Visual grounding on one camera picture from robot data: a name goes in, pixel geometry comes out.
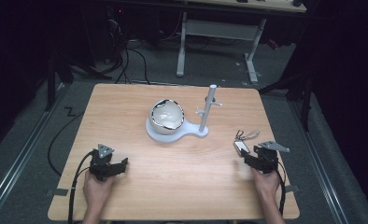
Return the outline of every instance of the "metal bracket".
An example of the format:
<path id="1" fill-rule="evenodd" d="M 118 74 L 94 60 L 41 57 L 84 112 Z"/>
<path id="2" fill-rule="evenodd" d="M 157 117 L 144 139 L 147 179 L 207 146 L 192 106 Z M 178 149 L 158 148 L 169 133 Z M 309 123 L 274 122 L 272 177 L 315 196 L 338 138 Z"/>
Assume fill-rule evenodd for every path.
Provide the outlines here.
<path id="1" fill-rule="evenodd" d="M 97 145 L 97 149 L 99 149 L 99 158 L 102 159 L 106 156 L 108 156 L 109 154 L 112 154 L 114 152 L 114 149 L 111 147 L 107 147 L 103 144 L 98 144 Z"/>
<path id="2" fill-rule="evenodd" d="M 276 151 L 282 151 L 282 152 L 290 152 L 290 149 L 288 147 L 283 147 L 280 144 L 274 142 L 274 141 L 268 141 L 268 142 L 262 142 L 259 143 L 261 147 L 276 150 Z"/>

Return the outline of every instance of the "white base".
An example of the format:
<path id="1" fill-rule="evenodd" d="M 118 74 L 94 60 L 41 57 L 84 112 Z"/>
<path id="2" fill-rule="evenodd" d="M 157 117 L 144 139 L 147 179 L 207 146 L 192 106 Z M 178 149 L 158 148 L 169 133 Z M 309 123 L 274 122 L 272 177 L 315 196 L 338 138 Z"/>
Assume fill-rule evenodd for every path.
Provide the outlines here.
<path id="1" fill-rule="evenodd" d="M 184 119 L 183 124 L 181 127 L 177 129 L 175 133 L 171 134 L 161 134 L 155 132 L 154 128 L 152 128 L 151 124 L 149 123 L 149 119 L 146 120 L 146 130 L 149 136 L 154 139 L 155 141 L 162 142 L 162 143 L 173 143 L 176 142 L 178 139 L 185 135 L 194 135 L 197 137 L 206 137 L 208 134 L 208 128 L 205 127 L 203 132 L 199 132 L 199 124 L 193 124 L 186 119 Z"/>

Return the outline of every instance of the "white stand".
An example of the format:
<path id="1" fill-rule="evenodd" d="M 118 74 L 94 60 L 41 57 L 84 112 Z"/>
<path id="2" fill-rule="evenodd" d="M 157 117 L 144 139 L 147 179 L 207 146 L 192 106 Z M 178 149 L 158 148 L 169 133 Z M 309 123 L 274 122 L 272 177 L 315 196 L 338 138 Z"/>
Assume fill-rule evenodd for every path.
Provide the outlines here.
<path id="1" fill-rule="evenodd" d="M 203 111 L 199 109 L 196 110 L 196 113 L 202 117 L 200 124 L 191 123 L 184 118 L 183 124 L 181 125 L 181 127 L 177 129 L 175 133 L 161 134 L 161 133 L 157 133 L 155 129 L 152 128 L 151 124 L 149 123 L 149 119 L 147 119 L 146 120 L 146 130 L 149 136 L 152 139 L 158 142 L 162 142 L 162 143 L 176 142 L 178 139 L 180 139 L 181 137 L 185 135 L 194 135 L 194 136 L 201 137 L 201 138 L 206 137 L 208 134 L 208 128 L 206 127 L 206 122 L 207 122 L 207 116 L 210 112 L 210 106 L 221 105 L 220 103 L 215 103 L 213 101 L 214 93 L 216 92 L 216 88 L 217 88 L 216 85 L 210 85 L 210 88 L 209 88 L 209 91 L 206 97 L 205 110 Z"/>
<path id="2" fill-rule="evenodd" d="M 187 13 L 183 13 L 183 20 L 181 24 L 181 41 L 180 50 L 178 53 L 177 72 L 178 77 L 184 76 L 185 67 L 185 39 L 186 35 L 201 35 L 219 38 L 240 39 L 252 41 L 252 46 L 249 53 L 245 54 L 246 66 L 248 68 L 248 75 L 252 84 L 258 84 L 256 71 L 253 64 L 253 56 L 256 52 L 257 46 L 260 42 L 263 27 L 266 19 L 261 20 L 257 25 L 241 25 L 213 21 L 197 21 L 187 20 Z"/>
<path id="3" fill-rule="evenodd" d="M 146 121 L 146 130 L 149 136 L 155 141 L 162 143 L 173 143 L 186 135 L 194 135 L 201 138 L 206 137 L 208 134 L 208 128 L 205 127 L 203 132 L 199 132 L 199 127 L 200 127 L 199 124 L 194 124 L 184 119 L 183 124 L 179 129 L 177 129 L 175 133 L 161 134 L 155 132 L 155 130 L 149 124 L 149 119 L 147 119 Z"/>

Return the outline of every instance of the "dark background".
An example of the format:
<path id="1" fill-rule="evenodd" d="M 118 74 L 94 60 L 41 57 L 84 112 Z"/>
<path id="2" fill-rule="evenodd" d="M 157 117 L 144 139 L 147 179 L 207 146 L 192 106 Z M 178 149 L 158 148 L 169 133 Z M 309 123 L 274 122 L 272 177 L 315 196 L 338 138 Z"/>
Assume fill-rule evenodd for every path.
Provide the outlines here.
<path id="1" fill-rule="evenodd" d="M 309 15 L 330 20 L 306 29 L 301 22 L 271 20 L 262 41 L 297 44 L 282 79 L 312 77 L 324 116 L 368 199 L 368 1 L 304 3 Z M 124 12 L 118 15 L 123 31 L 156 47 L 163 37 L 159 31 L 169 34 L 178 17 L 178 12 L 147 8 L 127 7 Z M 107 29 L 103 5 L 0 1 L 0 141 L 46 78 L 52 52 L 88 66 L 101 59 L 115 60 Z"/>

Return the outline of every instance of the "white bowl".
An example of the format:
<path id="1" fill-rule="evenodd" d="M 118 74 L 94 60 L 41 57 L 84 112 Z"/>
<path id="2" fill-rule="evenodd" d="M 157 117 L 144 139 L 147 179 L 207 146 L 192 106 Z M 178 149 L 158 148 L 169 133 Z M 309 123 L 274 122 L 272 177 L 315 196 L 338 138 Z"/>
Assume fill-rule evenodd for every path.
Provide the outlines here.
<path id="1" fill-rule="evenodd" d="M 149 111 L 149 123 L 160 134 L 175 133 L 184 122 L 184 111 L 173 100 L 161 100 Z"/>

